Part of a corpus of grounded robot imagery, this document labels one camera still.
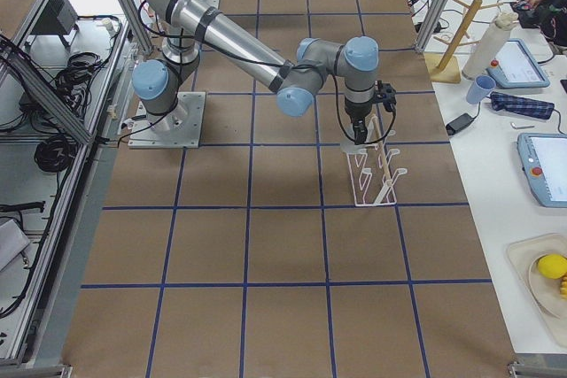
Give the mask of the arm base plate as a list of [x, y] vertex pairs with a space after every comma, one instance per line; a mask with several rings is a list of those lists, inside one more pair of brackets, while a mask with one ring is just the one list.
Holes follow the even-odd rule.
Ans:
[[131, 149], [198, 148], [206, 92], [179, 92], [176, 107], [164, 118], [148, 114], [142, 101], [137, 113], [144, 118], [134, 123], [129, 137]]

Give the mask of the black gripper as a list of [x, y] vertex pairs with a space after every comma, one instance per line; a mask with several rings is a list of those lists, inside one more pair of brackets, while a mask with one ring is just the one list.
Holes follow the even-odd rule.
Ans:
[[355, 103], [351, 100], [345, 100], [346, 114], [353, 124], [353, 139], [355, 144], [364, 144], [367, 141], [368, 129], [365, 122], [372, 111], [372, 106], [373, 104], [370, 101]]

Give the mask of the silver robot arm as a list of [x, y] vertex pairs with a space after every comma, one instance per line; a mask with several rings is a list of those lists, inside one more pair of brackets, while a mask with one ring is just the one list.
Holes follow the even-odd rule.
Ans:
[[292, 63], [205, 0], [146, 1], [167, 24], [227, 56], [275, 93], [278, 108], [289, 116], [299, 117], [307, 111], [328, 76], [343, 78], [353, 142], [367, 141], [366, 118], [375, 102], [378, 68], [379, 48], [374, 39], [359, 36], [339, 44], [306, 38]]

